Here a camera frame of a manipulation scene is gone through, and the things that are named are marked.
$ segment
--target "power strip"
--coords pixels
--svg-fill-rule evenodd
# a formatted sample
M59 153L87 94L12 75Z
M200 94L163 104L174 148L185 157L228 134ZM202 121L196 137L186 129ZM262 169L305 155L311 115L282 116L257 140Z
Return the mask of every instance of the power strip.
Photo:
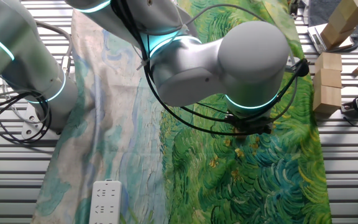
M120 181L93 183L89 224L119 224L121 190Z

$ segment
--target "metal bracket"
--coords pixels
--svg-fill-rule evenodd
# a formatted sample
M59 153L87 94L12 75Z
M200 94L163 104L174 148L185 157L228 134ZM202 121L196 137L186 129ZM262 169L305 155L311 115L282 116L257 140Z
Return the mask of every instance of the metal bracket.
M326 26L327 24L321 24L318 26L313 26L308 28L310 39L313 42L319 54L327 51L327 47L325 46L324 41L321 38L321 33L323 32ZM339 47L336 47L332 50L346 49L352 47L353 45L354 45L353 40L350 37L348 37Z
M291 0L290 15L293 17L293 19L296 19L298 17L298 8L300 1L301 0Z
M358 118L358 111L354 109L354 102L344 103L341 106L341 113L350 118Z
M309 3L309 0L302 0L302 2L305 5L305 10L303 11L303 22L305 23L305 25L309 25L310 3Z
M25 118L32 121L39 121L35 108L29 103L25 113ZM42 123L32 124L24 122L22 128L22 136L24 139L31 138L35 133L39 132L42 127ZM56 133L55 131L48 130L42 140L57 140L60 138L61 133Z

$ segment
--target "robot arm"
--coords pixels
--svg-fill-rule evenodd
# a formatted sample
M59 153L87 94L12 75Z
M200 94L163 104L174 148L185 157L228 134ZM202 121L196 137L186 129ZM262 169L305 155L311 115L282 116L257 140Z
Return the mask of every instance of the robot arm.
M246 22L224 38L202 44L194 24L188 22L191 17L170 0L127 0L134 20L130 27L110 0L65 1L143 53L149 52L151 77L167 105L186 106L223 93L235 117L255 121L269 117L272 102L278 100L290 48L269 23ZM0 0L0 74L15 90L43 94L53 114L51 128L64 127L76 101L76 86L43 45L34 19L18 0ZM27 100L45 116L34 97Z
M51 128L63 129L76 102L76 85L44 46L34 19L18 0L0 0L0 75L14 90L41 93L53 114ZM44 118L38 101L26 99Z
M109 1L65 1L104 29L139 46L113 13ZM150 52L154 84L167 105L186 106L223 93L230 111L245 117L276 97L290 48L275 26L260 21L246 22L224 38L202 44L193 23L179 34L148 35L167 33L190 20L171 1L127 0L127 4L136 28L143 37L148 37L148 41L143 38L143 44Z

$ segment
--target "green painted cloth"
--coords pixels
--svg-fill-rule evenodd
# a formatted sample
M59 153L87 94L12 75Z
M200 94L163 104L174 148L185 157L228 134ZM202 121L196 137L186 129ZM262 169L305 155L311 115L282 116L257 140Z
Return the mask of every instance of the green painted cloth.
M303 58L287 0L179 0L192 16L217 3L237 4L275 24ZM256 20L219 7L195 21L202 42ZM88 223L92 184L122 182L122 223L331 223L323 155L312 114L310 76L273 133L236 139L195 131L171 117L137 71L132 46L84 15L73 15L80 97L45 176L33 223ZM289 81L286 73L282 85ZM271 116L288 104L294 86ZM203 100L225 110L222 95ZM222 117L202 106L193 110ZM174 109L194 125L233 131Z

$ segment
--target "metal grate table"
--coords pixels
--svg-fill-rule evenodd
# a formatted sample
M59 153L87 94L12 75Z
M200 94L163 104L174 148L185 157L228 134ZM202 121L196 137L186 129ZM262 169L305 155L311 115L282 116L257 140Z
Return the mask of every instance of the metal grate table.
M70 33L72 8L64 1L22 0L22 4L35 19L59 26ZM298 14L302 15L303 10L300 9ZM302 16L295 23L303 51L314 73L313 64L318 54L308 37ZM43 28L39 28L39 33L49 51L61 61L68 47L67 40ZM342 102L347 102L358 96L358 77L351 75L358 67L358 49L343 54L342 62ZM26 108L25 101L17 103L22 115L25 115ZM4 112L1 119L11 133L21 135L23 122L12 111ZM318 118L318 125L333 223L358 224L358 128L345 122L339 111L330 118ZM30 223L55 145L56 141L43 140L31 147L23 147L0 137L0 223Z

